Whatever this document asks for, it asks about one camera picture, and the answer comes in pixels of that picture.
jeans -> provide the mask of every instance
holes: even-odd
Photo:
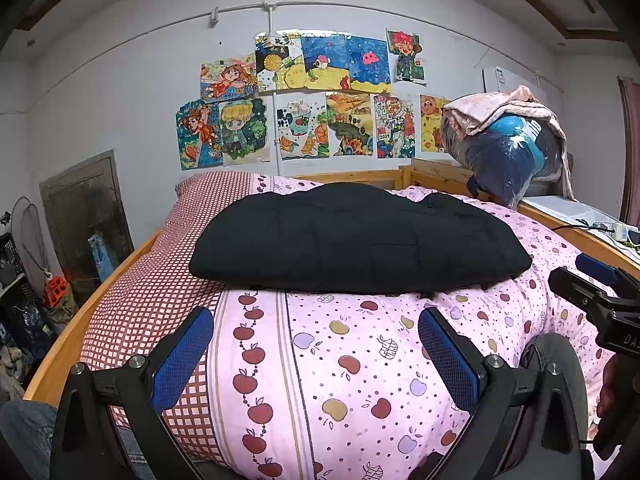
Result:
[[[521,367],[535,370],[542,370],[549,363],[555,363],[564,373],[574,404],[578,434],[581,440],[585,440],[588,422],[587,392],[578,357],[564,336],[549,333],[533,338],[520,359]],[[13,400],[0,410],[0,434],[33,480],[49,480],[49,455],[56,413],[57,410],[48,404],[26,400]],[[136,474],[141,480],[155,480],[133,433],[123,429],[119,431]],[[232,471],[213,462],[197,458],[192,460],[207,479],[238,478]]]

pink cloth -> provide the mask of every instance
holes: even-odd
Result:
[[[452,403],[423,352],[416,324],[425,306],[437,306],[483,354],[498,353],[511,365],[533,336],[567,336],[582,364],[593,418],[610,352],[596,346],[596,331],[582,312],[546,283],[558,266],[577,272],[578,251],[501,206],[463,198],[510,225],[534,264],[486,291],[472,286],[429,299],[285,293],[229,287],[188,273],[197,237],[224,206],[247,194],[318,185],[223,171],[180,184],[178,203],[152,251],[96,309],[82,360],[92,368],[120,366],[130,355],[148,352],[194,306],[209,307],[209,349],[164,418],[185,450],[249,479],[401,479],[432,450],[445,453],[468,415]],[[430,192],[410,187],[392,193],[417,201]],[[291,243],[303,228],[292,219]],[[116,414],[126,424],[122,410]]]
[[[558,118],[545,105],[537,101],[531,90],[519,85],[511,93],[489,92],[487,94],[472,94],[461,97],[443,107],[443,114],[449,117],[449,122],[456,134],[463,139],[487,129],[503,114],[516,114],[522,117],[532,117],[545,121],[553,133],[562,143],[562,195],[575,200],[571,187],[571,174],[566,154],[566,136],[560,127]]]
[[[631,78],[620,80],[620,91],[625,111],[627,167],[625,189],[628,197],[620,219],[640,228],[640,85]]]

white wall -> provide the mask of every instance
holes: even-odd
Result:
[[[564,86],[562,129],[574,154],[576,198],[619,218],[625,181],[625,121],[618,76],[640,80],[629,54],[566,56],[559,62]]]
[[[31,197],[26,115],[29,84],[26,64],[0,63],[0,216],[11,212],[21,196]]]
[[[266,30],[268,20],[264,10],[249,9],[221,14],[215,28],[209,28],[207,18],[199,18],[144,33],[215,6],[261,1],[121,0],[63,38],[34,67],[37,101],[31,111],[30,145],[46,146],[33,151],[35,185],[85,158],[114,148],[130,232],[134,244],[141,244],[162,225],[175,201],[176,182],[193,174],[180,171],[175,111],[198,98],[200,64],[250,52],[254,35]],[[471,0],[304,1],[383,7],[389,12],[420,17],[493,45],[551,78],[558,72],[550,50]],[[380,39],[387,27],[417,32],[427,58],[428,85],[422,93],[426,90],[455,98],[482,91],[481,70],[496,65],[531,78],[530,72],[493,50],[487,51],[483,44],[389,12],[353,7],[279,7],[274,12],[274,26],[327,28]],[[399,87],[408,91],[408,86],[411,85]],[[419,88],[412,91],[420,93]],[[545,91],[554,107],[561,108],[560,94],[549,85]],[[265,99],[271,112],[270,96]],[[283,173],[381,169],[397,164],[396,160],[370,157],[336,157],[287,161],[283,163]],[[276,171],[274,162],[236,169]]]

children's painting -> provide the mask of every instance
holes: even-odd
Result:
[[[369,94],[328,92],[326,116],[339,142],[335,155],[373,155],[373,116]]]
[[[260,92],[304,88],[305,62],[299,30],[279,30],[255,38],[255,65]]]
[[[402,81],[424,81],[424,68],[417,54],[422,52],[420,37],[417,34],[407,34],[388,30],[386,36],[389,51],[398,55],[396,62],[396,79]]]
[[[305,86],[315,90],[348,90],[350,57],[344,35],[304,30],[300,37],[305,62]]]
[[[282,160],[329,156],[324,103],[292,101],[278,110]]]
[[[386,42],[347,36],[347,51],[351,57],[349,77],[351,89],[372,94],[391,92],[389,56]]]
[[[207,103],[247,97],[257,91],[254,54],[204,63],[200,69],[200,97]]]
[[[420,145],[424,152],[444,152],[442,137],[440,136],[440,121],[442,107],[449,103],[444,97],[420,96]]]
[[[378,133],[378,158],[415,156],[414,103],[398,97],[373,97]]]
[[[218,104],[225,166],[267,162],[267,107],[260,98]]]
[[[193,101],[175,115],[180,166],[183,170],[210,168],[223,163],[218,106]]]

blue plastic bag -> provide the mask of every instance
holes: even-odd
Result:
[[[100,281],[104,283],[104,280],[106,280],[114,270],[109,252],[102,237],[98,234],[89,238],[89,245],[91,245],[91,253],[94,257],[95,268],[98,270],[98,276],[100,277]]]
[[[446,150],[474,172],[479,189],[515,209],[533,178],[549,182],[562,174],[562,145],[545,121],[504,114],[487,129],[460,139],[444,114],[440,133]]]

